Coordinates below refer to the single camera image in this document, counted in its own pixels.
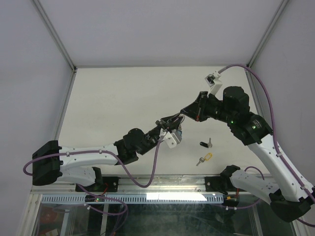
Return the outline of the large keyring with coloured keys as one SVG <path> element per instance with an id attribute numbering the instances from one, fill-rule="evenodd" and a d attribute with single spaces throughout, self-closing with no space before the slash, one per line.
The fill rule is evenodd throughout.
<path id="1" fill-rule="evenodd" d="M 179 141 L 182 140 L 182 123 L 184 120 L 185 116 L 179 115 L 174 121 L 174 128 L 172 129 L 172 132 L 176 135 Z"/>

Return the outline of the key with black tag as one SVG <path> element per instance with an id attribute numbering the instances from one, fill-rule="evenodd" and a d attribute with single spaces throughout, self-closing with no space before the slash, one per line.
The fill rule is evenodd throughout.
<path id="1" fill-rule="evenodd" d="M 209 138 L 208 142 L 200 142 L 199 143 L 202 147 L 205 147 L 205 148 L 211 148 L 213 145 L 212 145 L 212 142 L 211 142 L 211 138 Z"/>

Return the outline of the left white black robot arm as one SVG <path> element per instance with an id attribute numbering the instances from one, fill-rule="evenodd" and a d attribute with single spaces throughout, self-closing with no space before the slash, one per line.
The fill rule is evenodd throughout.
<path id="1" fill-rule="evenodd" d="M 182 140 L 183 120 L 180 114 L 161 118 L 147 133 L 134 128 L 122 139 L 101 147 L 62 147 L 57 140 L 48 141 L 32 155 L 32 183 L 45 186 L 65 181 L 97 191 L 103 186 L 99 165 L 126 166 L 153 149 L 158 152 L 162 142 L 174 148 Z"/>

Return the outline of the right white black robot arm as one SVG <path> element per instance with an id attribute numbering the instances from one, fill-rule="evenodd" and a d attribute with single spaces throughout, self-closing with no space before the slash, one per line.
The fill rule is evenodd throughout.
<path id="1" fill-rule="evenodd" d="M 250 112 L 249 96 L 241 87 L 223 90 L 223 99 L 201 91 L 196 100 L 181 114 L 203 122 L 213 118 L 227 124 L 231 133 L 247 146 L 264 164 L 275 183 L 246 173 L 235 165 L 220 173 L 221 192 L 234 187 L 250 192 L 268 203 L 281 220 L 292 222 L 306 214 L 313 205 L 315 187 L 293 166 L 291 161 L 274 144 L 273 130 L 259 115 Z"/>

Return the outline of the key with yellow tag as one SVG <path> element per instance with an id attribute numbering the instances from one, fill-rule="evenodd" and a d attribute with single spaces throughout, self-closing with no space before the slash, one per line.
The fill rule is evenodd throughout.
<path id="1" fill-rule="evenodd" d="M 208 153 L 204 157 L 200 157 L 196 166 L 199 166 L 201 163 L 204 163 L 205 161 L 209 161 L 212 158 L 212 156 L 213 155 L 211 153 Z"/>

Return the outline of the aluminium mounting rail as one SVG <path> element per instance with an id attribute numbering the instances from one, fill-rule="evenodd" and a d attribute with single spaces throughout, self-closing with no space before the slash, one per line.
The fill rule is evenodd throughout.
<path id="1" fill-rule="evenodd" d="M 203 175 L 161 175 L 156 176 L 147 188 L 141 188 L 134 184 L 127 176 L 118 176 L 120 178 L 118 191 L 114 193 L 144 193 L 144 192 L 159 192 L 159 191 L 183 191 L 183 192 L 206 192 L 205 180 Z M 77 193 L 83 192 L 79 190 L 77 184 L 56 182 L 46 186 L 32 186 L 31 193 L 36 194 L 62 194 L 62 193 Z"/>

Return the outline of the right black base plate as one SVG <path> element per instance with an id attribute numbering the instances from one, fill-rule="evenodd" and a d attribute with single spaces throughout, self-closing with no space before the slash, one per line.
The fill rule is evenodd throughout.
<path id="1" fill-rule="evenodd" d="M 220 192 L 227 195 L 228 192 L 236 192 L 237 190 L 230 180 L 221 176 L 206 176 L 204 180 L 206 192 Z"/>

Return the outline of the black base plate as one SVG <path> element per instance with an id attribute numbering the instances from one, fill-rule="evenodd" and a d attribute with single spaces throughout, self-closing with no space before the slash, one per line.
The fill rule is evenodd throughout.
<path id="1" fill-rule="evenodd" d="M 106 193 L 114 193 L 118 191 L 119 180 L 117 176 L 96 177 L 94 183 L 84 186 L 84 189 L 89 192 L 103 193 L 106 190 Z"/>
<path id="2" fill-rule="evenodd" d="M 206 192 L 220 192 L 227 195 L 228 192 L 236 192 L 237 190 L 230 180 L 221 176 L 206 176 L 204 180 Z"/>

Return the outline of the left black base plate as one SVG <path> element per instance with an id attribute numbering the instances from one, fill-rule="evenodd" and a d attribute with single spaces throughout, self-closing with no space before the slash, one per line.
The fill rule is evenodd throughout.
<path id="1" fill-rule="evenodd" d="M 84 189 L 89 192 L 103 193 L 106 190 L 106 193 L 114 193 L 118 191 L 119 180 L 117 176 L 96 177 L 94 183 L 84 186 Z"/>

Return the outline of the right aluminium frame post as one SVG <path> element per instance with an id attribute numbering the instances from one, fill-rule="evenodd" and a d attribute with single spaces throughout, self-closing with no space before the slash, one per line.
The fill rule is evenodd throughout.
<path id="1" fill-rule="evenodd" d="M 251 58 L 249 59 L 247 66 L 253 67 L 255 62 L 258 60 L 260 54 L 262 53 L 263 49 L 266 47 L 270 37 L 272 36 L 274 30 L 277 27 L 282 15 L 286 11 L 287 7 L 291 3 L 290 0 L 282 0 L 277 7 L 273 17 L 271 18 L 266 30 L 264 31 L 262 38 L 260 39 L 257 47 L 255 48 L 254 53 L 252 54 Z"/>

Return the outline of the aluminium frame post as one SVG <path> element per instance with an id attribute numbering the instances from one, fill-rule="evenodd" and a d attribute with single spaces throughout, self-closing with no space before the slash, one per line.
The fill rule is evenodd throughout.
<path id="1" fill-rule="evenodd" d="M 66 61 L 67 65 L 70 67 L 72 72 L 76 72 L 77 67 L 73 62 L 71 56 L 69 55 L 68 51 L 66 50 L 61 38 L 59 37 L 52 21 L 50 20 L 46 10 L 44 9 L 40 0 L 31 0 L 35 10 L 38 12 L 43 24 L 45 25 L 46 29 L 48 30 L 52 40 L 54 41 L 57 49 L 63 56 L 64 60 Z"/>
<path id="2" fill-rule="evenodd" d="M 247 66 L 253 67 L 255 62 L 258 60 L 260 54 L 262 53 L 263 49 L 266 47 L 270 37 L 272 36 L 274 30 L 277 27 L 282 15 L 286 11 L 287 7 L 291 3 L 290 0 L 282 0 L 277 7 L 273 17 L 271 18 L 266 30 L 264 31 L 262 38 L 260 39 L 257 47 L 255 48 L 254 53 L 252 54 L 251 58 L 249 59 Z"/>

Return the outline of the left aluminium frame post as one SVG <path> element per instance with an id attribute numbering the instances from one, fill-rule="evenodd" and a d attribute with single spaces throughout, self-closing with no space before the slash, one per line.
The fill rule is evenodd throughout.
<path id="1" fill-rule="evenodd" d="M 63 56 L 64 60 L 66 61 L 67 65 L 70 67 L 72 72 L 76 72 L 77 67 L 73 62 L 71 56 L 69 55 L 68 51 L 66 50 L 61 38 L 59 37 L 52 21 L 50 20 L 46 10 L 44 9 L 40 0 L 31 0 L 35 10 L 38 12 L 43 24 L 45 25 L 46 29 L 48 30 L 52 40 L 54 41 L 57 49 Z"/>

